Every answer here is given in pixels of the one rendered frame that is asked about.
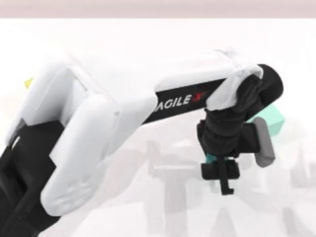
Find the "yellow block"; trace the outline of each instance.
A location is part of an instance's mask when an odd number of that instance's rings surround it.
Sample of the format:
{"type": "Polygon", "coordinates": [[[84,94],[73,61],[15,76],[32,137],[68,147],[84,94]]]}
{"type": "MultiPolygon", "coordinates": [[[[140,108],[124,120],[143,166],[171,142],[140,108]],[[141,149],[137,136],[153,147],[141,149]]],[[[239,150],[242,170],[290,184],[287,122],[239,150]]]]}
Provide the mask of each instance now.
{"type": "Polygon", "coordinates": [[[24,85],[26,86],[26,88],[29,88],[29,87],[30,87],[32,81],[33,81],[33,78],[30,78],[30,79],[28,79],[28,80],[26,80],[26,81],[24,82],[24,85]]]}

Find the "mint green block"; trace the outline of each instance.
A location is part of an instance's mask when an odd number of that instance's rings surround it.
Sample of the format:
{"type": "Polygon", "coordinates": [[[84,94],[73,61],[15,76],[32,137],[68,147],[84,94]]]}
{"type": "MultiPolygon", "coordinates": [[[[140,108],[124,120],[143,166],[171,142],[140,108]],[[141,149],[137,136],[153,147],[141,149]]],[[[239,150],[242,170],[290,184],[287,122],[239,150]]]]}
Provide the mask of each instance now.
{"type": "Polygon", "coordinates": [[[261,117],[267,122],[269,134],[271,137],[277,136],[280,133],[285,122],[285,117],[274,105],[269,105],[264,110],[260,111],[250,120],[248,120],[248,122],[253,121],[255,117],[261,117]]]}

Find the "white background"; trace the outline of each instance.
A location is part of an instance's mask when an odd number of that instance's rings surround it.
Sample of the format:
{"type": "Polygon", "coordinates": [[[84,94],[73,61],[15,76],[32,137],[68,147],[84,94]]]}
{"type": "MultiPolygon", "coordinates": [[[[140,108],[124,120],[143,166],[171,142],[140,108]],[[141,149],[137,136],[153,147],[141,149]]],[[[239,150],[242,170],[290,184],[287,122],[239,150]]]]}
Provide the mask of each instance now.
{"type": "Polygon", "coordinates": [[[234,196],[203,181],[193,112],[141,127],[112,157],[104,184],[82,209],[41,237],[316,236],[316,20],[0,20],[0,138],[51,44],[108,56],[165,57],[233,46],[277,69],[286,117],[277,161],[239,160],[234,196]]]}

